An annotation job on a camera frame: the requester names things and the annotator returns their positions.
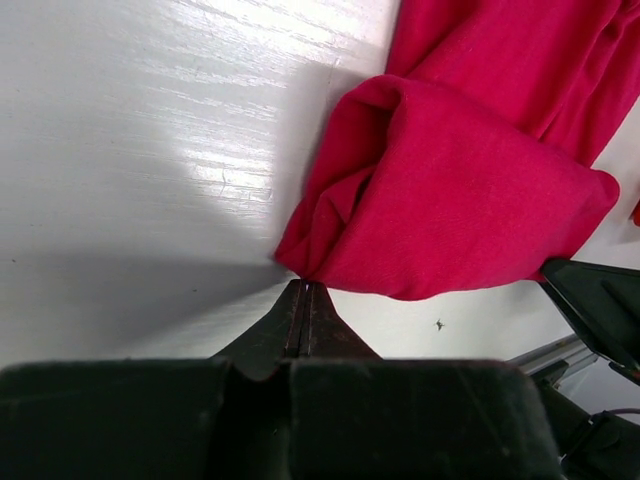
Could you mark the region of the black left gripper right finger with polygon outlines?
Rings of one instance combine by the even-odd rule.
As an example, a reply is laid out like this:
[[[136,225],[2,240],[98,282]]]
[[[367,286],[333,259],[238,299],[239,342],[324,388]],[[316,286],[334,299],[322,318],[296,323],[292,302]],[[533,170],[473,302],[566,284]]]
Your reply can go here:
[[[309,341],[292,366],[296,479],[557,479],[532,380],[487,360],[318,355],[338,327],[327,290],[305,294]]]

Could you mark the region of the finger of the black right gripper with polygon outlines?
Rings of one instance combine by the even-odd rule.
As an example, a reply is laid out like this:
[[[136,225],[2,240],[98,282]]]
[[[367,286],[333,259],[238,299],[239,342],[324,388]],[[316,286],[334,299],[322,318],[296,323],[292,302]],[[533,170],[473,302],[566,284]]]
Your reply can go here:
[[[577,337],[612,370],[639,383],[639,272],[552,259],[541,288]]]

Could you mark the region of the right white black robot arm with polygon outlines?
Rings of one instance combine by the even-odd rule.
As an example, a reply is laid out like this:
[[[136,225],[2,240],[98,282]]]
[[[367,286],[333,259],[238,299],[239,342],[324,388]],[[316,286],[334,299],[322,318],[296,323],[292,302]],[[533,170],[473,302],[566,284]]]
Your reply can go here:
[[[542,268],[542,289],[579,340],[609,367],[639,383],[639,272],[554,259]],[[567,479],[637,479],[639,426],[622,412],[589,414],[555,383],[569,363],[558,360],[533,375]]]

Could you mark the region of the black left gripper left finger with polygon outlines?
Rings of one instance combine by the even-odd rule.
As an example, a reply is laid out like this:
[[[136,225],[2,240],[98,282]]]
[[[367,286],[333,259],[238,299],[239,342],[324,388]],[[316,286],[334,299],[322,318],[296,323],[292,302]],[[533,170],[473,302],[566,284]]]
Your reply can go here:
[[[4,369],[2,477],[288,478],[288,360],[303,307],[293,281],[209,358]]]

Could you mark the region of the red t-shirt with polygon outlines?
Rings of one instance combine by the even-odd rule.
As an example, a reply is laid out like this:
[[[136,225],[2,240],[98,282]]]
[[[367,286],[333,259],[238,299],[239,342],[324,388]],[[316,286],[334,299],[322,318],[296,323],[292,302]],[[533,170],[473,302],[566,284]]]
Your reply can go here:
[[[593,164],[638,95],[635,1],[404,1],[275,259],[399,300],[536,280],[616,204]]]

